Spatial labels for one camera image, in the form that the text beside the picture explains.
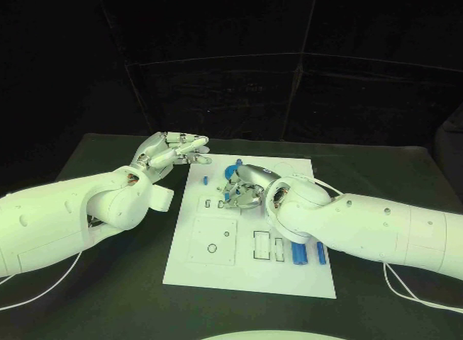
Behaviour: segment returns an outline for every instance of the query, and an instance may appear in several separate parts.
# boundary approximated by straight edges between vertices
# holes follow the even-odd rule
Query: robotic hand
[[[342,194],[317,179],[239,165],[223,188],[225,207],[265,206],[267,223],[295,243],[316,237],[334,250],[463,280],[463,215]],[[337,192],[330,198],[317,183]]]
[[[154,185],[173,164],[209,164],[207,137],[158,132],[130,166],[59,181],[0,199],[0,277],[59,262],[131,229],[147,209],[167,211],[173,191]]]

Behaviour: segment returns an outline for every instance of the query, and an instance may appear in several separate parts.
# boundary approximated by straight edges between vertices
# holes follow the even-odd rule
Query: table
[[[57,180],[128,164],[144,139],[85,135]],[[421,147],[246,140],[210,140],[209,147],[216,154],[308,158],[314,176],[340,191],[463,213]],[[163,285],[186,175],[187,166],[177,166],[158,182],[174,190],[170,210],[150,210],[140,226],[82,253],[66,279],[37,301],[0,312],[0,339],[200,339],[252,329],[344,339],[463,339],[463,315],[396,297],[381,264],[337,251],[329,251],[336,300]],[[0,287],[0,306],[50,287],[72,260],[8,280]],[[422,269],[395,268],[421,298],[463,307],[461,281]]]

